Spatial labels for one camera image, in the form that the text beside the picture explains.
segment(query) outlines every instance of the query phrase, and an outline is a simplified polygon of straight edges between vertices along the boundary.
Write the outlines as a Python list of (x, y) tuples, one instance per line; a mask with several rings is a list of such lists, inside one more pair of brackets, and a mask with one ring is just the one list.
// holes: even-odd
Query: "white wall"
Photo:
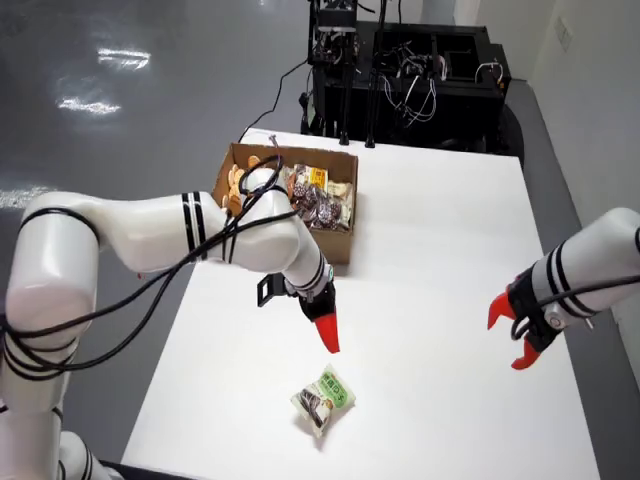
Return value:
[(478, 19), (480, 0), (456, 0), (453, 19), (456, 25), (475, 25)]
[[(359, 0), (361, 5), (375, 10), (376, 14), (358, 9), (358, 20), (377, 22), (380, 14), (380, 0)], [(402, 23), (420, 23), (422, 17), (423, 0), (402, 0)], [(398, 0), (387, 2), (387, 14), (385, 21), (398, 23)]]
[(556, 0), (482, 0), (477, 25), (504, 47), (511, 76), (529, 80)]
[[(565, 53), (554, 22), (573, 33)], [(640, 211), (640, 1), (558, 0), (531, 84), (583, 224)], [(614, 308), (640, 381), (640, 296)]]

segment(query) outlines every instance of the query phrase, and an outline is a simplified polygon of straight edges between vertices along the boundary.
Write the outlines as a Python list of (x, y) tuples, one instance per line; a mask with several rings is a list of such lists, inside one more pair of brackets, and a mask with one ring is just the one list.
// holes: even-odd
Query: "shiny floor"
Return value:
[[(453, 2), (443, 2), (425, 0), (433, 16), (425, 10), (423, 22), (450, 18)], [(271, 106), (280, 75), (305, 58), (307, 12), (304, 0), (3, 0), (0, 291), (21, 209), (42, 192), (142, 199), (211, 188), (229, 142)], [(286, 80), (277, 112), (261, 126), (298, 131), (307, 72)], [(514, 82), (508, 102), (523, 126), (525, 179), (548, 250), (579, 223), (533, 93)], [(129, 349), (72, 378), (65, 428), (102, 458), (119, 460), (124, 451), (189, 273)], [(140, 284), (109, 252), (99, 282), (99, 305)], [(145, 307), (135, 302), (94, 322), (80, 357), (123, 338)], [(640, 396), (617, 328), (610, 317), (601, 324), (595, 334), (568, 335), (574, 369), (602, 478), (637, 478)], [(523, 452), (523, 461), (532, 455)]]

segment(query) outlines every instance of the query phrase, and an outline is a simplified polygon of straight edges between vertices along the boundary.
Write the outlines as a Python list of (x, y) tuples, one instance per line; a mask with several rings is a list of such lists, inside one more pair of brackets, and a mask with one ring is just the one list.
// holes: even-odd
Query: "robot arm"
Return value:
[[(639, 274), (640, 215), (616, 208), (521, 273), (491, 304), (489, 328), (501, 315), (514, 320), (512, 338), (525, 340), (524, 356), (512, 367), (523, 370), (564, 328), (589, 322), (596, 313), (637, 292)], [(622, 281), (610, 282), (616, 284), (610, 288), (583, 288), (611, 279)], [(579, 289), (588, 291), (573, 293)]]
[[(257, 192), (272, 178), (272, 170), (258, 169), (247, 175), (245, 187)], [(0, 330), (4, 334), (0, 444), (15, 445), (0, 451), (1, 478), (55, 478), (59, 462), (69, 461), (63, 455), (67, 450), (75, 458), (78, 450), (86, 449), (78, 447), (82, 443), (77, 437), (72, 439), (75, 447), (67, 444), (66, 449), (65, 445), (58, 449), (58, 417), (69, 371), (48, 368), (43, 362), (73, 366), (89, 322), (56, 327), (95, 311), (101, 248), (112, 247), (136, 272), (175, 268), (202, 245), (197, 260), (223, 260), (268, 273), (259, 285), (258, 305), (274, 295), (297, 296), (329, 351), (339, 350), (333, 269), (300, 218), (290, 215), (282, 187), (253, 195), (251, 208), (219, 245), (209, 243), (211, 237), (224, 230), (226, 238), (228, 224), (234, 222), (205, 192), (136, 202), (56, 192), (32, 202), (20, 227), (7, 290), (6, 323), (0, 325), (5, 330)], [(93, 464), (86, 451), (85, 468)], [(75, 470), (80, 478), (82, 469)], [(93, 475), (89, 477), (94, 480), (108, 478), (97, 465)]]

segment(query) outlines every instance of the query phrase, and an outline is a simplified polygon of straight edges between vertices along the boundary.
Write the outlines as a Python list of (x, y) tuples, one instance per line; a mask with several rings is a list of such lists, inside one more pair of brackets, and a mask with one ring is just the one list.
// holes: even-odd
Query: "white table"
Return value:
[[(267, 144), (253, 130), (245, 143)], [(518, 160), (277, 133), (360, 157), (342, 352), (262, 275), (198, 265), (123, 462), (197, 478), (596, 479), (563, 336), (524, 372), (491, 300), (540, 258)], [(356, 406), (316, 441), (289, 397), (331, 362)]]

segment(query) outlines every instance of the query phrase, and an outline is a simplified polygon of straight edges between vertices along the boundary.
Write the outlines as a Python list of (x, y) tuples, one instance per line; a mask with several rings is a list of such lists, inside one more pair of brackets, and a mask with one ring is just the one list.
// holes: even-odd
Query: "chip bag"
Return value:
[(331, 365), (320, 378), (291, 397), (291, 403), (311, 424), (316, 437), (321, 437), (334, 411), (346, 410), (356, 397)]

